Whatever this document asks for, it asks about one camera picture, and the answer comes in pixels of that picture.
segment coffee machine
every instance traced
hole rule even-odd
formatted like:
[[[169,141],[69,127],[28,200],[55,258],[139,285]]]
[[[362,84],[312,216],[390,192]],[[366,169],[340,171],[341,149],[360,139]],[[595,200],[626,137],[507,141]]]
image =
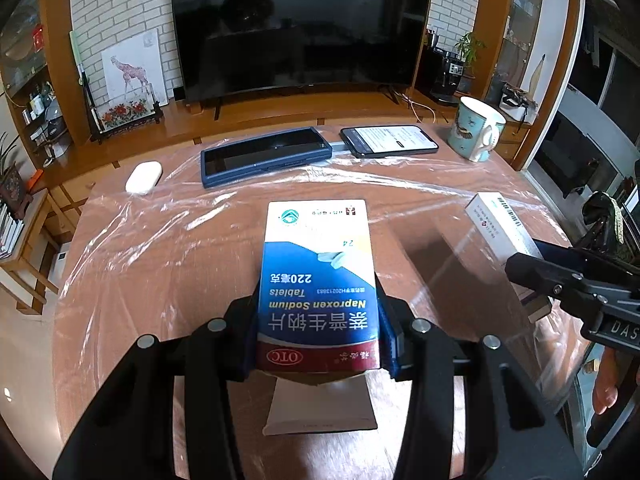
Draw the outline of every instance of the coffee machine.
[[[454,52],[427,46],[422,51],[415,87],[438,104],[458,106],[460,100],[453,94],[464,67],[465,63]]]

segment mug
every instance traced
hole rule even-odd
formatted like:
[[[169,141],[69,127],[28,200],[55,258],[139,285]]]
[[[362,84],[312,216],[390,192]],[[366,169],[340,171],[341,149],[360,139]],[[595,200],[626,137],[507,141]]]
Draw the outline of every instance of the mug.
[[[505,124],[504,116],[488,104],[472,97],[461,97],[447,143],[457,154],[472,162],[484,162],[498,144]]]

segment potted plant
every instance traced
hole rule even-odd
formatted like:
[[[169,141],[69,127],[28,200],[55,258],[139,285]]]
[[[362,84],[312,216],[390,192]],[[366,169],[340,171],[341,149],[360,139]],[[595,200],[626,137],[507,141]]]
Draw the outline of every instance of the potted plant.
[[[33,197],[27,193],[15,163],[7,165],[9,153],[15,149],[18,137],[15,137],[6,148],[4,147],[5,138],[6,132],[0,136],[0,198],[14,218],[23,220],[24,212]]]
[[[465,69],[458,84],[458,92],[468,94],[471,91],[471,85],[475,76],[473,75],[473,63],[478,59],[478,49],[484,48],[486,45],[477,40],[472,32],[466,33],[455,44],[455,48],[460,54],[460,59],[465,62]]]

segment blue phone case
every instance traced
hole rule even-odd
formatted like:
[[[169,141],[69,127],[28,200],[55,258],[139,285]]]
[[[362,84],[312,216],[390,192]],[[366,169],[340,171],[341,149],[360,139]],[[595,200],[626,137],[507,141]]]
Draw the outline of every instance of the blue phone case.
[[[205,161],[207,153],[215,152],[216,150],[220,150],[221,148],[227,148],[236,144],[251,142],[255,139],[263,139],[265,137],[273,137],[281,134],[301,132],[303,130],[312,130],[318,136],[318,142],[322,142],[324,147],[320,149],[310,150],[306,153],[297,153],[295,155],[272,158],[271,160],[265,160],[263,162],[258,162],[249,166],[243,166],[242,168],[233,168],[232,170],[220,171],[219,173],[211,175],[205,174]],[[216,146],[215,148],[202,150],[200,152],[200,177],[202,179],[202,185],[204,187],[219,186],[221,184],[226,184],[228,182],[232,182],[234,180],[239,180],[241,178],[246,178],[249,176],[282,170],[283,168],[291,168],[292,166],[305,166],[306,164],[317,162],[319,160],[327,160],[328,158],[331,158],[332,153],[333,152],[331,145],[326,142],[326,140],[322,138],[320,133],[318,133],[318,131],[312,126],[308,126],[306,128],[295,128],[292,130],[283,130],[272,134],[252,137],[250,139],[236,140],[236,142],[230,142],[228,144],[223,144],[222,146]]]

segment mug handle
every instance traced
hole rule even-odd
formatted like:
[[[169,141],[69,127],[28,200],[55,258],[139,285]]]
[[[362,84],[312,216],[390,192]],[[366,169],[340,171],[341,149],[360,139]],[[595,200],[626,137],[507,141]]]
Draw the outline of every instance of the mug handle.
[[[487,124],[487,126],[485,126],[480,132],[480,135],[478,136],[478,143],[469,157],[469,160],[471,162],[478,162],[481,153],[484,151],[490,152],[494,149],[498,144],[498,140],[500,140],[500,130],[498,130],[498,127],[493,123]]]

